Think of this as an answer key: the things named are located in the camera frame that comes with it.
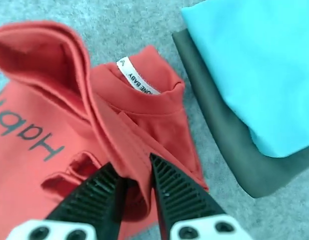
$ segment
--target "folded clothing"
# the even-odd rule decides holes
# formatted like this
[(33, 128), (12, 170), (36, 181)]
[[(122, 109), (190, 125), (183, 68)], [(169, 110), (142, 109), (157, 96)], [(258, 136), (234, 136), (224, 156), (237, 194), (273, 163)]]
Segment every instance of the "folded clothing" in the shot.
[(0, 27), (0, 240), (45, 218), (104, 164), (135, 180), (119, 239), (157, 220), (150, 153), (208, 190), (182, 104), (184, 83), (148, 46), (90, 69), (77, 34), (59, 23)]
[(281, 160), (263, 155), (247, 126), (223, 101), (188, 30), (172, 36), (215, 143), (239, 185), (250, 196), (270, 195), (309, 168), (309, 147)]
[(207, 0), (182, 9), (220, 94), (266, 156), (309, 146), (309, 0)]

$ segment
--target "orange t-shirt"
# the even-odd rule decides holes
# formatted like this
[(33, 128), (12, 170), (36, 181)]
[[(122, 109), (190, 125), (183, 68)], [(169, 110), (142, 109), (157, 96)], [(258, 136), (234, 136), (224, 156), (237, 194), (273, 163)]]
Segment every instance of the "orange t-shirt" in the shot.
[(208, 189), (182, 104), (185, 85), (152, 46), (91, 69), (67, 26), (15, 23), (0, 27), (0, 70), (10, 79), (0, 93), (0, 240), (45, 218), (108, 162), (137, 182), (119, 239), (157, 220), (151, 152)]

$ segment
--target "gray carpet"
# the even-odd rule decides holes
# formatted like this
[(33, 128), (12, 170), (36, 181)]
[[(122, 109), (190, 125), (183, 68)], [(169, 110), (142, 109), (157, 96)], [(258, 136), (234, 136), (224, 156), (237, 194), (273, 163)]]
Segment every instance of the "gray carpet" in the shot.
[[(184, 104), (211, 195), (255, 240), (309, 240), (309, 170), (272, 196), (252, 199), (236, 183), (209, 132), (171, 38), (185, 28), (181, 7), (199, 1), (0, 0), (0, 25), (43, 19), (67, 24), (85, 41), (93, 65), (154, 45), (187, 83)], [(4, 81), (0, 76), (0, 87)], [(133, 239), (158, 240), (159, 229)]]

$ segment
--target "white label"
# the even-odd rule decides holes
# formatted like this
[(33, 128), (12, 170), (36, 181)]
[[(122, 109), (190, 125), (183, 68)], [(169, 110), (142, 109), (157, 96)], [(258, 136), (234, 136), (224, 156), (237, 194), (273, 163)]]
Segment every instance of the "white label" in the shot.
[(138, 74), (129, 57), (121, 58), (116, 65), (134, 89), (145, 94), (160, 94)]

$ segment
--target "light blue cloth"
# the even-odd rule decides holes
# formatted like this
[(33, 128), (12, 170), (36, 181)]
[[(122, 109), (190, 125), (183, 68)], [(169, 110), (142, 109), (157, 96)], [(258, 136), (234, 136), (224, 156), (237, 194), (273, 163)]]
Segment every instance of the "light blue cloth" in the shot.
[(309, 0), (206, 0), (182, 17), (259, 151), (282, 158), (308, 147)]

